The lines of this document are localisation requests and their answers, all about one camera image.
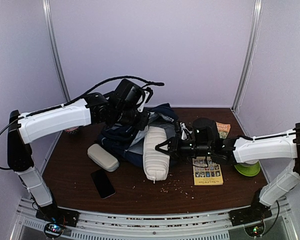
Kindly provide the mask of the aluminium frame post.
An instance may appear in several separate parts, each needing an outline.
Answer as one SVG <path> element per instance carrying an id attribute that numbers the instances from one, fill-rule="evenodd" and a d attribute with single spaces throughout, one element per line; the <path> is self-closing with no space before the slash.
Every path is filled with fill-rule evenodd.
<path id="1" fill-rule="evenodd" d="M 232 104 L 231 110 L 234 113 L 239 112 L 240 105 L 242 104 L 242 100 L 244 98 L 244 94 L 246 91 L 246 87 L 248 85 L 248 80 L 252 68 L 252 61 L 254 52 L 257 47 L 258 35 L 259 35 L 259 28 L 262 18 L 262 9 L 263 9 L 263 0 L 255 0 L 254 1 L 254 8 L 250 26 L 250 34 L 246 49 L 246 54 L 243 62 L 243 67 L 239 79 L 238 88 L 235 94 L 235 98 Z"/>
<path id="2" fill-rule="evenodd" d="M 69 90 L 66 84 L 63 68 L 62 68 L 62 63 L 58 51 L 58 45 L 57 45 L 57 40 L 56 40 L 56 35 L 55 35 L 55 30 L 54 30 L 54 24 L 53 24 L 53 17 L 52 17 L 52 12 L 51 12 L 51 3 L 49 0 L 42 0 L 42 7 L 43 7 L 43 13 L 45 17 L 45 22 L 47 26 L 47 31 L 48 31 L 48 36 L 50 40 L 50 46 L 52 50 L 52 55 L 53 55 L 53 62 L 55 65 L 56 73 L 57 73 L 57 78 L 60 83 L 61 87 L 61 92 L 65 98 L 65 101 L 68 103 L 71 101 Z"/>

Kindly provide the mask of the black smartphone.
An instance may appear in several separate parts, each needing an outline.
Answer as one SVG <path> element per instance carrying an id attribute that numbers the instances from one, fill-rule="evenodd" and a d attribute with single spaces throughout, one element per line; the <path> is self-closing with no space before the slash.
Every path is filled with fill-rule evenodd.
<path id="1" fill-rule="evenodd" d="M 106 199 L 116 193 L 115 188 L 103 169 L 92 172 L 90 176 L 101 199 Z"/>

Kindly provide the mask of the beige fabric pencil pouch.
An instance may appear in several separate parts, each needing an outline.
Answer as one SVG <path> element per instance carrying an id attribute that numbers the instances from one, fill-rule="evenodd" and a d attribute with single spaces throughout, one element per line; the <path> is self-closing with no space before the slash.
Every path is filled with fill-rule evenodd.
<path id="1" fill-rule="evenodd" d="M 154 184 L 167 179 L 170 156 L 156 150 L 156 146 L 167 140 L 166 131 L 157 126 L 149 126 L 143 141 L 143 171 Z"/>

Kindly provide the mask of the beige hard glasses case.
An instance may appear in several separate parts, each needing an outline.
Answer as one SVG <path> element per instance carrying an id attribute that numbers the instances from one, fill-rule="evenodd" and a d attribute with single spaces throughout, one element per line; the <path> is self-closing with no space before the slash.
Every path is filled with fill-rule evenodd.
<path id="1" fill-rule="evenodd" d="M 116 157 L 103 149 L 99 144 L 93 144 L 87 149 L 88 157 L 108 172 L 114 172 L 120 163 Z"/>

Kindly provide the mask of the left aluminium frame post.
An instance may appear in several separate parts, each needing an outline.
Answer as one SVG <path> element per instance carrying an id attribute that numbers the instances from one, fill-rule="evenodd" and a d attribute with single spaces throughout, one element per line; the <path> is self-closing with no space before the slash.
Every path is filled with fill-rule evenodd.
<path id="1" fill-rule="evenodd" d="M 52 12 L 51 12 L 51 3 L 49 0 L 42 0 L 42 7 L 43 7 L 43 13 L 45 17 L 45 22 L 47 26 L 47 31 L 48 31 L 48 36 L 50 40 L 50 46 L 52 50 L 52 55 L 53 55 L 53 62 L 55 65 L 56 73 L 57 73 L 57 78 L 60 83 L 61 87 L 61 92 L 65 98 L 65 101 L 68 103 L 71 101 L 69 90 L 66 84 L 63 68 L 62 68 L 62 63 L 58 51 L 58 45 L 57 45 L 57 40 L 56 40 L 56 35 L 55 35 L 55 30 L 54 30 L 54 24 L 53 24 L 53 17 L 52 17 Z"/>

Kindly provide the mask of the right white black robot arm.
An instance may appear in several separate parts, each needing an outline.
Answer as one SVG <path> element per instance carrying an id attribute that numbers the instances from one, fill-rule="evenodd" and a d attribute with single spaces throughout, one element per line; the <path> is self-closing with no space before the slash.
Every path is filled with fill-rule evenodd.
<path id="1" fill-rule="evenodd" d="M 229 212 L 232 225 L 271 217 L 270 207 L 300 183 L 300 123 L 293 129 L 265 135 L 220 138 L 217 123 L 198 118 L 189 133 L 183 123 L 175 124 L 175 136 L 155 146 L 173 158 L 210 157 L 219 165 L 252 165 L 264 159 L 290 159 L 289 165 L 269 184 L 258 189 L 248 207 Z"/>

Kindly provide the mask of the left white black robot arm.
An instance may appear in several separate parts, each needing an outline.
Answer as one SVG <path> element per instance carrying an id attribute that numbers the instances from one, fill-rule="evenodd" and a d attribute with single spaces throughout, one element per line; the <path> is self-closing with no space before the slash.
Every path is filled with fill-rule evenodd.
<path id="1" fill-rule="evenodd" d="M 32 159 L 30 143 L 44 136 L 75 127 L 106 123 L 134 126 L 143 130 L 150 113 L 144 105 L 151 98 L 151 82 L 143 80 L 143 87 L 132 80 L 134 76 L 119 76 L 119 85 L 106 94 L 92 88 L 79 97 L 60 105 L 33 111 L 10 113 L 7 133 L 7 163 L 18 174 L 34 197 L 39 210 L 51 222 L 62 218 L 52 192 L 47 187 Z"/>

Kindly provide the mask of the navy blue student backpack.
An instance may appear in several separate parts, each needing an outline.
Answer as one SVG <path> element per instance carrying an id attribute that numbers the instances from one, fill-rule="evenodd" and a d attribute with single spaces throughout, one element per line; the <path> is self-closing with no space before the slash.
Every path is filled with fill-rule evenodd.
<path id="1" fill-rule="evenodd" d="M 146 110 L 149 111 L 150 116 L 144 130 L 120 124 L 115 124 L 113 127 L 105 126 L 94 142 L 114 157 L 142 168 L 144 139 L 147 130 L 150 127 L 159 127 L 164 129 L 167 138 L 171 138 L 176 134 L 174 123 L 179 120 L 179 116 L 169 103 L 147 107 Z"/>

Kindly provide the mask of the lime green plate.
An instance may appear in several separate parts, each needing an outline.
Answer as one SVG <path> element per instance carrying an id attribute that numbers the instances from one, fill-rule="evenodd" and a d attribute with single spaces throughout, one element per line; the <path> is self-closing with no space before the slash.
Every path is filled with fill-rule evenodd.
<path id="1" fill-rule="evenodd" d="M 254 164 L 240 163 L 234 167 L 241 175 L 246 177 L 255 177 L 261 171 L 261 166 L 258 161 Z"/>

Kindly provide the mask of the yellow paperback booklet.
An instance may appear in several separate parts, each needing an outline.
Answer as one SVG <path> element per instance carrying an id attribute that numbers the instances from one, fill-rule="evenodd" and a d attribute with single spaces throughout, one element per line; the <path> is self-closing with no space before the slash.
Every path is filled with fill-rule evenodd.
<path id="1" fill-rule="evenodd" d="M 193 181 L 195 186 L 221 186 L 224 184 L 221 166 L 207 157 L 192 159 Z"/>

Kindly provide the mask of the white bowl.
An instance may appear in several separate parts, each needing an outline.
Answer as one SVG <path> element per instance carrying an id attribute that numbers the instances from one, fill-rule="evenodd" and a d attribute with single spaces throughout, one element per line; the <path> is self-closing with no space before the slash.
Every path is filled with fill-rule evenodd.
<path id="1" fill-rule="evenodd" d="M 252 166 L 252 165 L 255 165 L 257 164 L 258 160 L 250 160 L 250 161 L 246 161 L 245 164 L 247 166 Z"/>

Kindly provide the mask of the red patterned small bowl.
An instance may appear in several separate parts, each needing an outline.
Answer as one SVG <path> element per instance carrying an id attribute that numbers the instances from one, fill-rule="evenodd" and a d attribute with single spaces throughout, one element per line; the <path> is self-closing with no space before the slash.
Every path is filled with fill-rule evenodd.
<path id="1" fill-rule="evenodd" d="M 67 133 L 68 135 L 76 135 L 76 134 L 79 133 L 79 131 L 80 131 L 79 126 L 67 128 L 67 129 L 64 130 L 64 132 Z"/>

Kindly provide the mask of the right aluminium frame post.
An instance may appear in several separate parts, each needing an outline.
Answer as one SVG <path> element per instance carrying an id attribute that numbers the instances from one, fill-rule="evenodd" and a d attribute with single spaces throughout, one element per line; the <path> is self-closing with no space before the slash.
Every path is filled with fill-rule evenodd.
<path id="1" fill-rule="evenodd" d="M 243 62 L 243 67 L 239 79 L 238 88 L 235 94 L 235 98 L 232 104 L 231 110 L 234 113 L 239 112 L 240 105 L 242 104 L 242 100 L 244 98 L 244 94 L 246 91 L 246 87 L 248 85 L 248 80 L 252 68 L 252 61 L 254 52 L 257 47 L 258 35 L 259 35 L 259 28 L 262 18 L 262 9 L 263 9 L 263 0 L 255 0 L 254 1 L 254 8 L 250 26 L 250 34 L 246 49 L 246 54 Z"/>

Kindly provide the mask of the orange green paperback book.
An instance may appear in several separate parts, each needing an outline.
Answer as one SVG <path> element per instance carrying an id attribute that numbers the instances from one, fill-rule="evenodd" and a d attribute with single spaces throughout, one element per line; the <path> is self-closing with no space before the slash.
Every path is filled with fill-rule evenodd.
<path id="1" fill-rule="evenodd" d="M 218 130 L 218 133 L 219 133 L 219 137 L 221 139 L 226 139 L 227 136 L 230 133 L 231 125 L 230 124 L 216 122 L 216 126 L 217 126 L 217 130 Z"/>

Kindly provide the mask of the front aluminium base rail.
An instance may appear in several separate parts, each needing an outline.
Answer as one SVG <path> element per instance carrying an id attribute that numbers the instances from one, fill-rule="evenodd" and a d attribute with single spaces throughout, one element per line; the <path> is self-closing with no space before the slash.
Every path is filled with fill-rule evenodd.
<path id="1" fill-rule="evenodd" d="M 263 240 L 298 240 L 285 197 L 271 207 L 272 216 L 233 225 L 229 209 L 208 212 L 135 215 L 78 211 L 76 226 L 68 226 L 60 240 L 252 240 L 254 226 L 265 225 Z"/>

